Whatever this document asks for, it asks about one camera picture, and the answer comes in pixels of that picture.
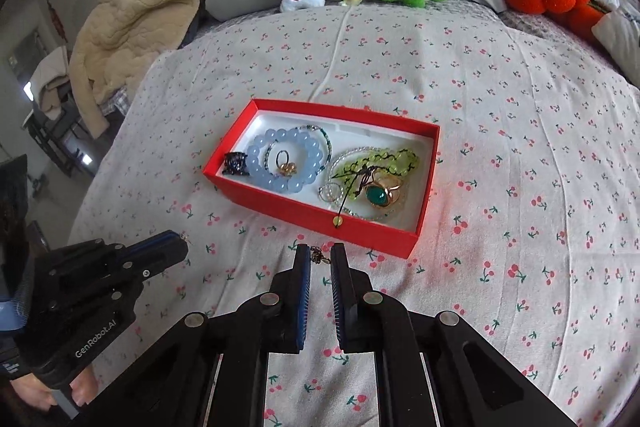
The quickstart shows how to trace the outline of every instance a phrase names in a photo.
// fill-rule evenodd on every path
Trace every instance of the cherry print bedsheet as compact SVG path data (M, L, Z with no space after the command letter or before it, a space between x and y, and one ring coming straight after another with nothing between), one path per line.
M202 166L253 96L363 107L442 126L422 235L404 261L347 245L411 310L453 309L578 425L607 425L638 381L639 91L588 51L456 1L328 6L217 28L148 72L71 241L184 232L137 321L95 363L107 385L193 310L234 311L323 237L227 201ZM370 355L337 347L314 266L298 357L273 356L265 425L373 426Z

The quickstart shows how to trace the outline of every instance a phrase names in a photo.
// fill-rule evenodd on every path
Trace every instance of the green gemstone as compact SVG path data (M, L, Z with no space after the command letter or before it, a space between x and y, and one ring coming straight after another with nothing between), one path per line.
M385 206L389 202L384 189L375 185L367 187L367 200L375 206Z

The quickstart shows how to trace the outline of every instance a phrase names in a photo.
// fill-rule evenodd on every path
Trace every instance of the jewelry box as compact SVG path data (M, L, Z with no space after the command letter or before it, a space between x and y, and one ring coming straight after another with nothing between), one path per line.
M437 125L369 110L252 100L204 175L234 203L406 259L425 219Z

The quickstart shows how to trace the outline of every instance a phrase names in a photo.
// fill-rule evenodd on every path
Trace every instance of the floor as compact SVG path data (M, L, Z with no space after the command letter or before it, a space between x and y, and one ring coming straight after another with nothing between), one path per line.
M93 178L77 170L68 178L53 163L44 174L46 185L38 198L30 201L27 223L37 221L49 247L55 250L66 247L71 227Z
M114 114L109 115L108 120L111 126L97 140L91 140L81 129L76 129L78 137L72 133L66 136L66 147L72 153L79 150L79 157L88 155L92 159L91 163L83 165L82 171L74 169L69 178L51 162L44 172L47 180L44 187L38 197L30 201L27 223L38 222L52 250L66 247L82 200L89 190L100 162L111 148L123 117Z

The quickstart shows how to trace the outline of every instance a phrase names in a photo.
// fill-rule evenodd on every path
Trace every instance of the beige blanket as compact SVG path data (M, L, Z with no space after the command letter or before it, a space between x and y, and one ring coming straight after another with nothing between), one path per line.
M98 0L78 33L69 77L80 114L94 138L109 126L98 108L127 86L132 100L153 61L176 49L200 0Z

